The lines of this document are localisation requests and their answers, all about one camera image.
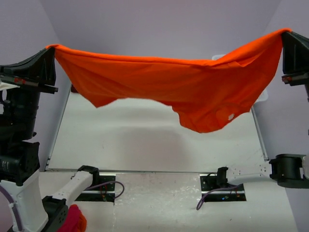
orange shirt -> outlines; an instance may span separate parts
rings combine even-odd
[[[56,59],[74,87],[96,107],[123,98],[171,106],[180,124],[197,132],[223,128],[248,112],[275,75],[281,29],[218,60],[130,57],[73,50],[59,44]]]

cable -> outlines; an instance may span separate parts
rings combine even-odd
[[[216,173],[208,173],[205,178],[209,177],[211,174],[216,174]]]
[[[107,187],[106,187],[106,185],[104,185],[104,188],[105,188],[105,196],[106,196],[106,194],[107,194]]]
[[[238,188],[239,186],[241,185],[236,185],[236,186],[232,186],[232,187],[228,187],[228,188],[216,188],[216,189],[213,189],[213,190],[210,190],[208,191],[202,198],[201,200],[199,200],[199,202],[197,203],[197,210],[200,210],[204,201],[205,201],[205,198],[211,194],[212,192],[216,192],[216,191],[228,191],[228,190],[233,190],[233,189],[236,189]]]
[[[100,193],[101,193],[101,196],[102,196],[102,198],[104,199],[104,194],[103,194],[103,192],[102,192],[102,186],[100,187]]]
[[[108,181],[108,182],[105,182],[105,183],[102,183],[102,184],[99,184],[99,185],[91,186],[91,187],[89,187],[89,188],[86,188],[86,190],[92,190],[92,189],[95,189],[95,188],[98,188],[98,187],[101,187],[101,186],[104,186],[104,185],[108,185],[108,184],[119,184],[119,185],[122,186],[122,191],[121,191],[121,193],[120,193],[118,196],[114,197],[114,199],[120,197],[120,196],[124,193],[124,191],[125,191],[125,186],[124,186],[124,184],[121,183],[121,182],[119,182],[119,181],[115,181],[115,180],[113,180],[113,181]]]
[[[4,195],[4,197],[8,200],[8,202],[13,205],[12,211],[13,211],[13,214],[14,214],[14,217],[15,217],[15,220],[16,220],[18,231],[23,231],[23,225],[22,225],[22,222],[21,222],[21,218],[20,218],[20,215],[19,215],[19,212],[18,212],[18,209],[16,207],[16,204],[15,204],[13,197],[11,197],[11,195],[8,193],[8,191],[5,190],[5,188],[2,187],[1,185],[0,185],[0,192]]]

purple wall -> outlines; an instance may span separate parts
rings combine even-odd
[[[281,0],[41,0],[62,44],[132,56],[211,58],[262,35]]]
[[[282,0],[265,33],[283,27],[309,38],[308,0]],[[291,87],[281,81],[282,63],[267,87],[269,99],[256,105],[268,156],[280,153],[309,154],[309,103],[304,86]],[[308,231],[309,190],[287,189],[300,232]]]
[[[0,22],[0,64],[20,62],[48,44],[59,43],[38,0],[0,1]],[[61,87],[60,92],[54,96],[42,94],[37,114],[35,131],[38,134],[33,141],[41,143],[39,155],[42,164],[46,163],[52,148],[49,137],[56,132],[53,121],[60,117],[58,108],[63,104],[65,87],[69,87],[69,80],[60,68],[57,69],[56,85]],[[11,225],[12,218],[6,199],[0,194],[0,232],[7,231]]]

purple cable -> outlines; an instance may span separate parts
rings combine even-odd
[[[13,197],[11,197],[11,195],[7,192],[7,190],[5,190],[5,188],[2,187],[1,185],[0,185],[0,192],[4,195],[4,197],[8,200],[10,204],[13,204],[12,211],[13,211],[13,214],[16,220],[18,231],[23,231],[23,225],[21,223],[21,218],[20,218],[20,215],[19,215],[19,212],[18,212],[18,209],[16,207]]]
[[[125,191],[125,186],[124,186],[124,184],[121,183],[121,182],[119,182],[119,181],[115,181],[115,180],[113,180],[113,181],[108,181],[108,182],[105,182],[105,183],[102,183],[102,184],[99,184],[99,185],[91,186],[91,187],[89,187],[89,188],[86,188],[86,190],[92,190],[92,189],[95,189],[95,188],[97,188],[97,187],[101,187],[101,186],[109,185],[109,184],[119,184],[119,185],[122,186],[122,191],[121,191],[121,193],[120,193],[118,196],[114,197],[114,199],[120,197],[120,196],[124,193],[124,191]]]
[[[213,189],[213,190],[210,190],[208,191],[202,198],[201,200],[199,200],[199,202],[197,203],[197,210],[200,210],[200,208],[202,207],[204,201],[205,201],[205,198],[211,194],[212,192],[215,192],[215,191],[228,191],[228,190],[233,190],[233,189],[237,189],[238,187],[240,187],[241,185],[236,185],[236,186],[232,186],[232,187],[228,187],[228,188],[216,188],[216,189]]]

